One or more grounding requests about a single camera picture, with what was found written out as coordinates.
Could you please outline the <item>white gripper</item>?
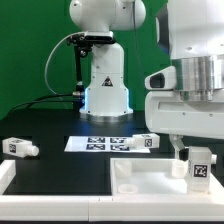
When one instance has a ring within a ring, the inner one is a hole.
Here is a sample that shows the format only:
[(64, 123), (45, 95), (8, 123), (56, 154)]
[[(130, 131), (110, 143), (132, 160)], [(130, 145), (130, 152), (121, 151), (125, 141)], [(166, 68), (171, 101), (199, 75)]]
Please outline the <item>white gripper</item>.
[(183, 136), (224, 139), (224, 89), (216, 90), (211, 101), (186, 102), (175, 91), (176, 71), (169, 66), (145, 78), (145, 122), (151, 132), (170, 134), (179, 159), (185, 148)]

